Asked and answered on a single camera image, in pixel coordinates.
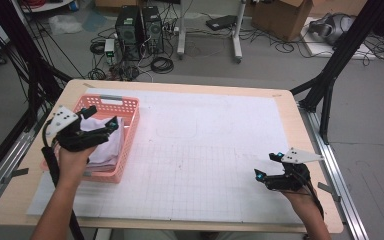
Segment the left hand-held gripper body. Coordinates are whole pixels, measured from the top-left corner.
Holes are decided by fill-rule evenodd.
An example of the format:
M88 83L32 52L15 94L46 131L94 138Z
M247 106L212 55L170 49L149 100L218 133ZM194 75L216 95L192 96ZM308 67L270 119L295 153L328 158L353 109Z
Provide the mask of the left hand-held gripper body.
M83 131L80 128L84 118L80 111L59 106L45 127L45 138L53 137L61 147L70 152L79 152L108 141L109 133L105 127Z

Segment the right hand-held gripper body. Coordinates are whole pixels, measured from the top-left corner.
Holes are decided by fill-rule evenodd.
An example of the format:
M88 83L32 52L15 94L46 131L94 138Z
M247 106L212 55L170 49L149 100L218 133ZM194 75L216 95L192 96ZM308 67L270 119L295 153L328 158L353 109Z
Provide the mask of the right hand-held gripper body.
M292 147L287 153L283 153L281 163L284 168L282 175L267 175L265 186L269 190L298 191L306 185L311 177L306 164L308 162L323 161L320 154L311 153Z

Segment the pink plastic basket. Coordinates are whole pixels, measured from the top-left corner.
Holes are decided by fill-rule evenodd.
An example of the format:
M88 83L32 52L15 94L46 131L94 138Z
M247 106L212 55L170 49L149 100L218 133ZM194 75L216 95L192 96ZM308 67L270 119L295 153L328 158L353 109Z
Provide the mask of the pink plastic basket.
M68 109L73 112L78 112L82 108L88 108L92 105L95 105L97 108L97 112L91 116L93 118L111 119L116 116L124 120L124 143L119 153L118 162L112 171L91 172L86 169L83 174L83 179L94 182L118 183L121 180L139 123L139 100L133 97L84 94L78 99L74 107ZM58 153L63 147L61 147L53 137L45 138L45 127L47 125L48 121L42 129L42 140L44 144L42 153L44 160L41 163L41 169L48 171L52 178L56 179L59 170Z

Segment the lilac printed towel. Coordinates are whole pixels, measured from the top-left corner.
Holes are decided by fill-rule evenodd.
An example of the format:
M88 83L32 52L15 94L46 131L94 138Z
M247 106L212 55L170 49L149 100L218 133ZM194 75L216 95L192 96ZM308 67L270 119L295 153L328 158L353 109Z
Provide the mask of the lilac printed towel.
M80 128L83 131L96 130L104 127L108 121L110 118L96 119L91 117L83 119ZM108 141L98 145L89 156L89 163L86 166L88 171L112 171L115 168L124 143L124 120L118 117L117 123L118 129L109 136Z

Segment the person's right hand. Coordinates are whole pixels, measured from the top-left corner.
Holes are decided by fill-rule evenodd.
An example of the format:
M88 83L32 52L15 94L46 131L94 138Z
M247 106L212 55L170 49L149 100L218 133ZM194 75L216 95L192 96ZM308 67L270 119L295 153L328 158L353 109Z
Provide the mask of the person's right hand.
M298 216L302 217L310 213L319 212L312 196L305 189L299 189L298 191L282 190L281 193L290 202Z

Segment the small white device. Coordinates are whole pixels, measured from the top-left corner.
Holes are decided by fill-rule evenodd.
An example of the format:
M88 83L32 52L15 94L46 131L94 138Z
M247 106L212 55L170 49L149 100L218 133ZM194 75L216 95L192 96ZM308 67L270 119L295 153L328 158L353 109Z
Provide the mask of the small white device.
M106 39L104 53L106 56L106 61L109 65L114 65L116 62L115 56L115 40L114 39Z

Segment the black computer tower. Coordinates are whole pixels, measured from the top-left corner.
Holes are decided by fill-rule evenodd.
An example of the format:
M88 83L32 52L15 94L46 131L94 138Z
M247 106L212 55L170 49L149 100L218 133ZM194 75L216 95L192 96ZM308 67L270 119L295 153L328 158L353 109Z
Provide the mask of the black computer tower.
M150 54L164 52L162 21L157 6L145 6L142 9L145 40Z
M139 7L137 5L123 5L117 17L115 29L122 57L125 60L139 60L139 48L144 39Z

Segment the clear plastic bag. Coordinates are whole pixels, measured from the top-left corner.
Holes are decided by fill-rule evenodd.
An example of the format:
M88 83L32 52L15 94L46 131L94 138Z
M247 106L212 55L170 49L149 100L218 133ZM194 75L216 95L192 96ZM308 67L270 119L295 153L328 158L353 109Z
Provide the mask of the clear plastic bag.
M82 25L74 16L56 15L48 19L53 35L74 34L82 30Z

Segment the white round table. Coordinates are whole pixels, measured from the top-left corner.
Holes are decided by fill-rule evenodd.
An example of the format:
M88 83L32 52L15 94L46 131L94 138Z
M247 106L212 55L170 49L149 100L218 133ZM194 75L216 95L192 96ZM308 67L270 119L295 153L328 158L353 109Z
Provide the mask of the white round table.
M58 3L51 3L51 2L46 2L42 6L37 6L37 7L30 7L27 5L21 5L21 9L23 12L27 13L29 11L31 12L43 12L43 11L49 11L49 10L54 10L63 6L69 6L70 3L72 3L74 0L63 0L62 2Z

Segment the white metal stand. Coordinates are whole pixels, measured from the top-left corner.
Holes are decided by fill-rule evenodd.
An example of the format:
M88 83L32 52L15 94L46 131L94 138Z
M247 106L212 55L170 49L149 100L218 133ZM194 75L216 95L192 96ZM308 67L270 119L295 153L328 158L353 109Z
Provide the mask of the white metal stand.
M183 59L185 54L185 43L186 43L186 27L185 27L185 14L187 12L187 4L191 4L193 0L180 0L180 23L179 23L179 34L177 42L177 55L180 60ZM242 61L242 48L240 43L240 31L242 20L246 8L246 0L238 0L239 7L237 13L236 23L232 27L231 40L234 49L234 60L236 63Z

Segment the white board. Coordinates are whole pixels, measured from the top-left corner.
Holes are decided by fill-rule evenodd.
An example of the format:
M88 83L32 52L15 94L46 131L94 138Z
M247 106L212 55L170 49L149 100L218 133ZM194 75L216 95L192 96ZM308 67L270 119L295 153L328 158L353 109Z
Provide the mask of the white board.
M309 23L311 21L315 21L315 18L308 17L305 21L304 27L300 32L301 42L304 43L304 46L311 56L330 58L334 53L333 47L327 44L317 33L309 32ZM361 44L353 55L353 59L356 60L372 60L375 58L376 56L365 44Z

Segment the large cardboard box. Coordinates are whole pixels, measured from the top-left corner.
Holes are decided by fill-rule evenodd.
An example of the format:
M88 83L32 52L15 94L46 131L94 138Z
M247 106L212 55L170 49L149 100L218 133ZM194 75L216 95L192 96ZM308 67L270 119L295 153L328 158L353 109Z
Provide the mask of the large cardboard box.
M300 35L313 8L313 0L260 0L255 4L251 25L284 41Z

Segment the grey metal bracket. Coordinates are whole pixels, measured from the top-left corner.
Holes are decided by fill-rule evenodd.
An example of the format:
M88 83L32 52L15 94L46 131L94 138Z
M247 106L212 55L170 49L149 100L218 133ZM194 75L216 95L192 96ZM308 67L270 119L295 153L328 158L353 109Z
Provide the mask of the grey metal bracket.
M17 169L11 171L7 176L4 176L1 180L2 184L8 184L10 181L18 176L26 175L29 172L29 168Z
M341 196L339 196L339 195L336 193L336 191L335 191L334 188L332 188L332 187L330 187L330 186L328 186L328 185L326 185L326 184L324 184L324 183L322 183L322 182L318 182L318 183L317 183L317 187L318 187L319 189L321 189L321 190L323 190L323 191L329 193L329 194L332 196L333 201L335 201L335 202L340 202L340 201L341 201Z

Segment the aluminium rail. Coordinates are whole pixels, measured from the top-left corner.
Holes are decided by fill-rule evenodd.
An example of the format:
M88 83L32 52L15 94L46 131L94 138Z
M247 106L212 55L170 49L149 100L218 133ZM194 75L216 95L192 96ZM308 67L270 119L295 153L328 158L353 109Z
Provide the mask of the aluminium rail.
M352 240L369 240L369 236L360 218L358 210L348 190L336 156L329 142L321 134L319 117L316 113L308 112L299 107L299 112L306 124L310 138L314 141L314 149L324 157L322 169L328 182L328 190L339 208L342 225L347 229Z
M2 178L18 169L46 117L47 112L40 111L30 123L27 113L24 113L0 144L0 192L7 185L1 183Z

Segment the black metal frame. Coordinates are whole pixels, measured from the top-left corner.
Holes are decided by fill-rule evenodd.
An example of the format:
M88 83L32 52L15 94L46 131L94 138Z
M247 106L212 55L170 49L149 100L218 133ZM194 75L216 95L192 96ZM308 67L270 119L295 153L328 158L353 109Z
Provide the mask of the black metal frame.
M318 133L325 144L329 143L328 126L335 82L383 15L384 0L367 0L322 71L313 79L291 90L293 95L308 90L305 98L299 102L299 106L307 112L314 113L320 101L323 101Z
M54 105L62 94L58 83L68 83L72 77L52 66L39 52L33 38L22 23L11 0L0 0L0 26L17 51L14 55L0 36L0 47L9 57L20 81L27 84L28 109L22 119L31 129L38 122L38 111L48 103Z

